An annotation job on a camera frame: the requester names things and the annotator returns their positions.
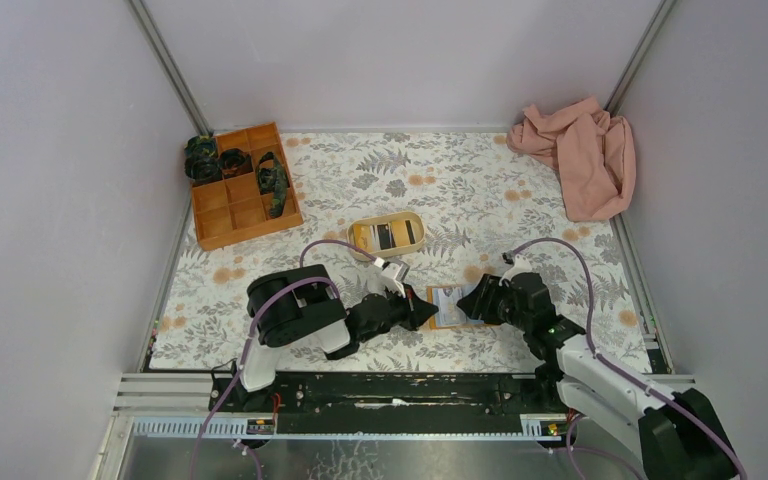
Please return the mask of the beige oval plastic tray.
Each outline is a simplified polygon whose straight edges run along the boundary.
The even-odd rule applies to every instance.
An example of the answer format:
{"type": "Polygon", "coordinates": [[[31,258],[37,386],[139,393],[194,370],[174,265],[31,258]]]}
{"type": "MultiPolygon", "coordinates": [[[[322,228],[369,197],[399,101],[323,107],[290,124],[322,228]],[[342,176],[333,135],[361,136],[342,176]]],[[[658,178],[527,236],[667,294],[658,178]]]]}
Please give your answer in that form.
{"type": "Polygon", "coordinates": [[[378,249],[373,253],[367,252],[374,257],[388,258],[414,253],[422,249],[426,243],[425,225],[421,217],[412,211],[401,211],[393,214],[369,217],[353,222],[347,229],[347,239],[350,244],[357,247],[355,245],[354,235],[352,233],[352,226],[354,224],[369,224],[376,227],[376,240],[378,243],[378,249]],[[417,237],[417,243],[415,245],[401,248],[396,248],[392,245],[390,222],[396,219],[410,219],[413,221],[413,226],[417,237]]]}

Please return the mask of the orange card with black stripe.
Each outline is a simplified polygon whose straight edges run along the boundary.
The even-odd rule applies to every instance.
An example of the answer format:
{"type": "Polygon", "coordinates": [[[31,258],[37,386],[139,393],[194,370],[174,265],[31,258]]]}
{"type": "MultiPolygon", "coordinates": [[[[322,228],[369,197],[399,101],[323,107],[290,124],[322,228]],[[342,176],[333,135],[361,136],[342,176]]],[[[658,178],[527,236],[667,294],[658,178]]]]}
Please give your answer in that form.
{"type": "Polygon", "coordinates": [[[392,245],[396,248],[410,247],[417,243],[413,221],[410,219],[396,219],[390,222],[392,245]]]}

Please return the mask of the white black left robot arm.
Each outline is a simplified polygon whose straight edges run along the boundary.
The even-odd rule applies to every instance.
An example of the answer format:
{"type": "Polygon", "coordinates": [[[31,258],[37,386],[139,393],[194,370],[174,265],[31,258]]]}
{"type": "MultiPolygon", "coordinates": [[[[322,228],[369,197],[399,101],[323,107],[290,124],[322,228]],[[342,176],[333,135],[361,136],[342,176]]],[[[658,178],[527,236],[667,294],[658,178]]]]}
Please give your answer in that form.
{"type": "Polygon", "coordinates": [[[355,354],[360,345],[395,327],[416,331],[439,312],[404,282],[409,267],[376,258],[382,293],[344,305],[326,268],[300,267],[263,276],[247,289],[249,338],[237,362],[237,381],[247,392],[269,387],[284,349],[313,338],[329,360],[355,354]]]}

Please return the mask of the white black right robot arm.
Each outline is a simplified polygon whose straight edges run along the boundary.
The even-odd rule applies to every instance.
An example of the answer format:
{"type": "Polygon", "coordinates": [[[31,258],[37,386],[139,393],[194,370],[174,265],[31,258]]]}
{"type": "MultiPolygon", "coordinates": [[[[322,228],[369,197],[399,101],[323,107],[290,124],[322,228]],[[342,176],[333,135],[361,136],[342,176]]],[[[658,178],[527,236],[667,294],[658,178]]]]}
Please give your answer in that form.
{"type": "Polygon", "coordinates": [[[635,454],[649,479],[733,479],[734,451],[708,398],[660,384],[588,343],[556,311],[537,273],[492,275],[457,303],[473,320],[511,325],[542,360],[542,391],[597,423],[635,454]]]}

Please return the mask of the floral patterned table mat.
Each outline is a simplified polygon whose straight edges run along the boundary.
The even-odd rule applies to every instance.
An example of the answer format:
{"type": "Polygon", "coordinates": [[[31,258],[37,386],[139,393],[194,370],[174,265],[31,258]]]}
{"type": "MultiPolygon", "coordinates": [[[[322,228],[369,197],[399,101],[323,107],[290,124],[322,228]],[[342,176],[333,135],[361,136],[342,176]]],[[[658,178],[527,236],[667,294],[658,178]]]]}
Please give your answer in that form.
{"type": "Polygon", "coordinates": [[[418,214],[425,246],[406,256],[408,281],[468,285],[505,270],[522,247],[554,304],[591,323],[597,344],[631,367],[651,369],[620,245],[607,222],[576,223],[560,184],[540,162],[493,133],[305,133],[284,137],[303,224],[211,252],[183,243],[157,323],[149,367],[207,370],[243,348],[248,285],[299,264],[323,264],[347,305],[378,287],[375,270],[345,247],[355,221],[418,214]]]}

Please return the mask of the pink crumpled cloth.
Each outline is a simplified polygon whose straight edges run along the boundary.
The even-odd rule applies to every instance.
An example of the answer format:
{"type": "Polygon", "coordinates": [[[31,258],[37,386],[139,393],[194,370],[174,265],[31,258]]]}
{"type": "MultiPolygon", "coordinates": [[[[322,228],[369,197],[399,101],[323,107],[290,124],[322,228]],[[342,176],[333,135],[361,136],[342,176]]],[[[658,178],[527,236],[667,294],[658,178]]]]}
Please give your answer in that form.
{"type": "Polygon", "coordinates": [[[507,134],[509,149],[553,169],[567,218],[605,221],[626,211],[636,185],[631,125],[594,96],[543,114],[535,104],[507,134]]]}

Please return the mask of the orange compartment organizer tray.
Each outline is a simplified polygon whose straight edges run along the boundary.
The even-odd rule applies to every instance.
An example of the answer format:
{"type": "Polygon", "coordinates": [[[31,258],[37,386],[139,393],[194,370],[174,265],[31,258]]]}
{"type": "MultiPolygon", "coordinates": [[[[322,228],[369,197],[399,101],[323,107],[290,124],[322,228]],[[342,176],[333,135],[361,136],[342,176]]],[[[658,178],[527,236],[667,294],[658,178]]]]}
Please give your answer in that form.
{"type": "Polygon", "coordinates": [[[303,224],[289,164],[274,122],[195,138],[188,153],[195,235],[217,250],[303,224]]]}

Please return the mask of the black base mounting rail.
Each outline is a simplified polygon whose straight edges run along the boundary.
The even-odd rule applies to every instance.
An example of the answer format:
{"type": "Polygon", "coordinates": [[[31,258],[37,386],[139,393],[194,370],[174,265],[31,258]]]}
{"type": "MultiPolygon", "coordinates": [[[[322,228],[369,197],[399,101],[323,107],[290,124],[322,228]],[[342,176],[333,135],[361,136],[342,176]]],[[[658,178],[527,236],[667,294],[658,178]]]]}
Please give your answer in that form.
{"type": "Polygon", "coordinates": [[[533,375],[280,372],[256,392],[211,376],[208,407],[283,435],[521,436],[558,442],[574,414],[533,375]]]}

